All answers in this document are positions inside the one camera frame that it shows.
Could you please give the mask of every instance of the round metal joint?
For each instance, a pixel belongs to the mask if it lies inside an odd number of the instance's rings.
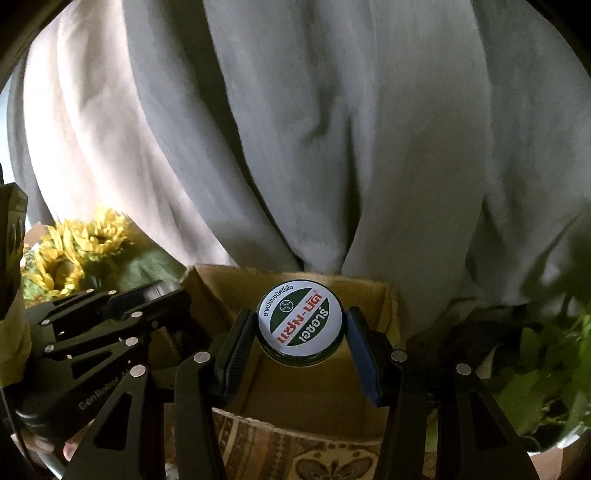
[[[204,364],[205,362],[209,362],[211,357],[212,356],[209,354],[209,352],[197,352],[193,357],[193,360],[195,360],[198,364]]]
[[[395,350],[390,355],[390,358],[395,362],[405,362],[408,359],[408,355],[404,350]]]
[[[456,372],[458,372],[460,375],[468,376],[472,373],[472,369],[470,368],[470,365],[457,364]]]
[[[129,371],[129,373],[131,373],[132,377],[141,377],[144,373],[146,373],[146,367],[143,365],[136,365]]]

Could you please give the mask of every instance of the black cable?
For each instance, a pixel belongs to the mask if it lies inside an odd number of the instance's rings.
[[[8,401],[8,397],[6,396],[6,392],[4,391],[4,389],[2,387],[0,387],[0,395],[2,396],[2,403],[4,403],[4,409],[6,410],[6,415],[8,416],[8,423],[10,424],[10,427],[12,428],[14,435],[16,435],[16,437],[17,437],[17,443],[18,443],[18,446],[20,447],[21,451],[23,452],[23,455],[25,457],[25,461],[27,462],[28,466],[34,472],[36,472],[37,469],[33,465],[33,460],[31,460],[31,455],[29,454],[29,450],[27,450],[25,442],[22,439],[21,431],[17,426],[17,422],[14,417],[14,412],[12,410],[12,405],[10,405],[10,402]]]

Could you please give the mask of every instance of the round label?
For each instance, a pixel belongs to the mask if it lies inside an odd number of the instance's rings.
[[[262,343],[280,361],[320,361],[342,338],[343,310],[337,297],[324,285],[292,280],[273,288],[258,309]]]

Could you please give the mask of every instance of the bayer logo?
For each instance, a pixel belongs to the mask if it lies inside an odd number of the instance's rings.
[[[283,312],[283,313],[289,313],[294,309],[294,304],[292,303],[291,300],[283,300],[280,304],[279,304],[279,309]]]

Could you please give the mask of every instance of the butterfly pattern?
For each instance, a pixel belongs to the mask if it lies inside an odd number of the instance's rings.
[[[339,461],[334,460],[327,467],[318,460],[303,458],[297,461],[295,471],[300,480],[359,480],[369,472],[373,462],[371,457],[363,457],[339,466]]]

